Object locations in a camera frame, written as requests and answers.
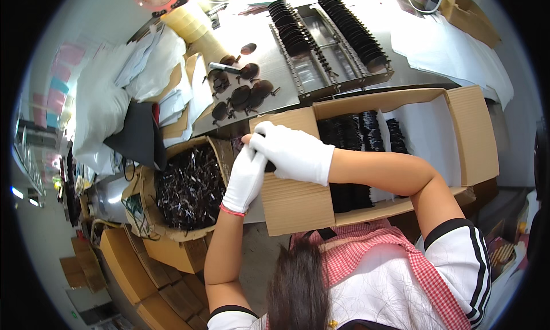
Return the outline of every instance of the stainless steel table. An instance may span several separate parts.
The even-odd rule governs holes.
[[[292,6],[299,6],[302,4],[294,4],[290,0]],[[361,17],[361,13],[356,11],[356,15]],[[206,116],[199,119],[194,124],[193,136],[199,136],[203,134],[220,135],[228,138],[229,136],[242,135],[249,132],[248,118],[257,116],[258,114],[268,112],[280,112],[287,109],[300,107],[300,100],[298,99],[298,91],[295,84],[292,81],[292,75],[289,68],[285,63],[284,56],[277,45],[273,33],[269,27],[270,17],[267,12],[258,15],[249,16],[237,16],[230,15],[223,10],[219,13],[219,20],[221,27],[214,31],[220,42],[226,46],[226,49],[234,54],[238,55],[240,47],[250,42],[258,45],[258,48],[249,56],[243,56],[239,62],[239,66],[244,66],[247,62],[256,62],[260,65],[260,77],[262,79],[270,80],[275,87],[280,86],[281,90],[275,97],[269,96],[262,106],[258,108],[258,113],[251,113],[246,116],[244,113],[238,113],[237,118],[225,119],[219,121],[220,127],[212,124],[212,117]],[[392,89],[409,89],[414,87],[445,87],[446,89],[456,87],[457,85],[447,78],[433,75],[427,72],[421,72],[416,69],[411,69],[409,63],[404,56],[395,53],[391,46],[390,26],[385,21],[389,19],[385,16],[376,17],[375,19],[369,18],[363,19],[363,22],[368,26],[369,30],[378,39],[382,49],[386,52],[391,60],[392,68],[395,73],[392,78],[384,83],[372,85],[364,88],[366,92],[386,91]],[[319,36],[321,33],[312,32],[312,35]],[[237,85],[236,80],[231,82],[235,84],[224,94],[219,95],[219,100],[224,101],[229,96],[230,90],[234,89]],[[103,182],[99,182],[95,185],[95,192],[102,197],[101,201],[98,198],[92,198],[102,203],[99,207],[100,217],[124,219],[123,207],[116,208],[117,212],[122,212],[121,215],[105,214],[102,215],[102,211],[107,211],[106,205],[111,206],[109,210],[115,210],[113,205],[109,205],[109,200],[115,201],[120,198],[122,190],[127,185],[124,181],[124,176],[114,176],[114,178],[106,179]],[[250,205],[248,215],[245,217],[245,223],[254,223],[265,221],[264,209],[262,207],[261,196],[258,196]]]

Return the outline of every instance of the box of sunglasses temples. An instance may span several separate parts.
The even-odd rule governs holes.
[[[408,153],[434,166],[460,205],[474,201],[469,187],[498,175],[491,118],[477,85],[388,91],[317,102],[307,108],[256,117],[249,125],[253,132],[259,122],[269,120],[319,138],[318,121],[346,114],[361,116],[368,111],[375,111],[374,117],[381,119],[384,151],[395,151],[388,145],[389,135],[384,134],[388,131],[385,120],[395,119]],[[372,199],[378,195],[371,200],[371,207],[335,213],[340,200],[331,198],[328,186],[278,179],[273,173],[265,174],[261,193],[271,236],[363,223],[413,210],[409,197],[370,188]]]
[[[214,139],[208,136],[200,136],[200,137],[196,137],[188,141],[179,143],[177,145],[170,146],[169,148],[166,149],[166,153],[168,156],[168,163],[170,164],[170,159],[175,155],[180,154],[191,148],[204,146],[204,145],[210,145],[210,147],[213,149],[213,152],[216,157],[217,168],[221,173],[221,177],[223,179],[224,185],[227,187],[227,183],[229,182],[229,175],[231,173],[231,168],[233,166],[233,161],[234,161],[233,151],[231,149],[231,143],[229,141]],[[163,238],[170,238],[175,242],[185,242],[185,241],[202,238],[206,236],[208,232],[214,230],[215,225],[208,226],[206,228],[193,229],[193,230],[182,230],[182,229],[175,228],[173,225],[169,225],[167,223],[167,220],[165,219],[163,210],[161,210],[157,206],[158,177],[157,178],[155,177],[155,173],[158,174],[160,172],[156,172],[155,170],[147,167],[142,167],[140,180],[139,180],[141,204],[144,207],[145,216],[148,220],[151,230],[154,233],[161,235]],[[193,172],[189,170],[189,167],[187,167],[187,170],[184,170],[182,168],[182,170],[180,170],[179,173],[189,174],[189,176],[193,175]],[[183,186],[183,185],[179,186],[178,188],[189,190],[188,186]],[[179,207],[182,208],[182,212],[184,212],[183,209],[184,209],[185,203],[183,201],[175,202],[175,207],[178,207],[178,205]],[[214,210],[213,207],[210,207],[210,208],[212,209],[211,212],[213,213],[215,211],[216,214],[211,214],[207,216],[217,217],[218,209],[216,208],[216,210]]]

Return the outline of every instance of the white plastic bag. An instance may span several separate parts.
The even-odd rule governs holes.
[[[126,87],[128,95],[138,102],[159,95],[168,85],[172,70],[182,61],[184,54],[185,41],[168,26],[164,27],[145,68]]]
[[[76,127],[72,155],[97,172],[105,170],[104,160],[96,160],[98,152],[105,153],[103,141],[122,130],[130,97],[114,85],[120,69],[134,51],[134,42],[103,50],[82,70],[76,84]]]

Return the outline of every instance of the woman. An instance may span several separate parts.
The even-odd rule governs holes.
[[[426,161],[340,150],[269,121],[243,142],[206,255],[210,330],[454,330],[481,323],[491,287],[484,239]],[[243,217],[267,160],[279,178],[365,184],[410,196],[422,232],[419,250],[386,219],[294,234],[290,249],[281,248],[267,315],[258,319],[239,270]]]

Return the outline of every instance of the white glove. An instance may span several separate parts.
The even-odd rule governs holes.
[[[260,122],[254,132],[250,147],[275,164],[275,176],[328,184],[334,145],[323,144],[306,132],[275,126],[270,121]]]
[[[264,183],[267,158],[248,144],[237,155],[222,203],[230,211],[244,213]]]

